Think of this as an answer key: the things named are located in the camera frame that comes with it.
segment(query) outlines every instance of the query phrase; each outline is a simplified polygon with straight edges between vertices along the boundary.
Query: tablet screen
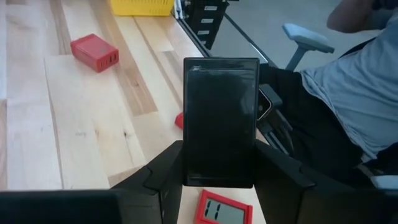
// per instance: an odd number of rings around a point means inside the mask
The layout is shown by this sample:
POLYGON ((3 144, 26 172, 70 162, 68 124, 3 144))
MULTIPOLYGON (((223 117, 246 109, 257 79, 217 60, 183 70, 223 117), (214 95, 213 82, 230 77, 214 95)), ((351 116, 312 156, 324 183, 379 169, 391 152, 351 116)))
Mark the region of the tablet screen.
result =
POLYGON ((185 59, 183 155, 191 185, 252 184, 258 66, 256 58, 185 59))

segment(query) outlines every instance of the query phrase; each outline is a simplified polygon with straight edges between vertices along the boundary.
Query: light wood surface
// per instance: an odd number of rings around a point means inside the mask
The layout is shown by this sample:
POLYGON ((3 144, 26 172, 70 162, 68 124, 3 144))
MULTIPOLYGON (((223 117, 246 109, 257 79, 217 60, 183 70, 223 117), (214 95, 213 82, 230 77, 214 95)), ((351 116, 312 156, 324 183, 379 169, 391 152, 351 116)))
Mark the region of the light wood surface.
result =
MULTIPOLYGON (((0 189, 108 189, 182 131, 185 57, 201 53, 173 17, 116 17, 104 0, 0 0, 0 189), (94 33, 120 62, 95 73, 70 41, 94 33)), ((184 187, 178 223, 200 188, 184 187)), ((254 205, 253 189, 212 189, 254 205)))

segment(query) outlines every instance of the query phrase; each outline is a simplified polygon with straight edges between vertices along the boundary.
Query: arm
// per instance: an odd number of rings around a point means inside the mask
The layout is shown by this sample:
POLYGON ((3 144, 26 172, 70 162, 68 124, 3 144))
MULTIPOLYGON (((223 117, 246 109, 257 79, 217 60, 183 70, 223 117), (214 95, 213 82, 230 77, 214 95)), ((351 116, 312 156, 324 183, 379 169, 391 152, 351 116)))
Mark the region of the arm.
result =
POLYGON ((392 10, 373 11, 374 0, 342 0, 329 15, 327 26, 345 33, 383 29, 392 16, 392 10))

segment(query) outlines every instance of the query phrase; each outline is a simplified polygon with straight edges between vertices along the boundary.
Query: person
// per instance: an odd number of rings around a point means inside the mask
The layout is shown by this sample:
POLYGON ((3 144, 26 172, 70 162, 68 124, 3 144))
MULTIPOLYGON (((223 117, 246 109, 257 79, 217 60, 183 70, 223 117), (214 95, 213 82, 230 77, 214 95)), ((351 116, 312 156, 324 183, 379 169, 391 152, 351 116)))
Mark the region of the person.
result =
POLYGON ((301 72, 260 65, 260 84, 282 98, 293 127, 292 157, 343 182, 398 141, 398 12, 372 5, 342 0, 327 22, 344 33, 384 29, 363 49, 301 72))

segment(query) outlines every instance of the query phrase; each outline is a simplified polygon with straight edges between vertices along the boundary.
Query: red object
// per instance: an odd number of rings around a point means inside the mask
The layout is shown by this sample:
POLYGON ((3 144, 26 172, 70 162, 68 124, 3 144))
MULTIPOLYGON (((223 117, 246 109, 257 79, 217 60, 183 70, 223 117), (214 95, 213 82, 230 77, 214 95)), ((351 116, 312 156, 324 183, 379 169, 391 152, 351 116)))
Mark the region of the red object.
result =
POLYGON ((175 117, 174 123, 179 128, 183 129, 183 127, 184 127, 184 113, 180 113, 179 115, 177 115, 177 117, 175 117))
POLYGON ((95 34, 70 42, 72 54, 97 72, 119 62, 119 50, 95 34))
POLYGON ((224 196, 218 195, 211 193, 207 190, 202 190, 200 194, 200 198, 198 201, 198 206, 197 206, 197 211, 195 214, 195 224, 219 224, 216 221, 210 220, 208 218, 205 218, 205 209, 206 209, 206 200, 207 199, 213 199, 217 202, 221 202, 223 204, 227 204, 229 206, 239 208, 241 210, 244 210, 244 224, 252 224, 252 215, 253 215, 253 206, 252 205, 246 205, 241 202, 237 202, 235 200, 226 198, 224 196))

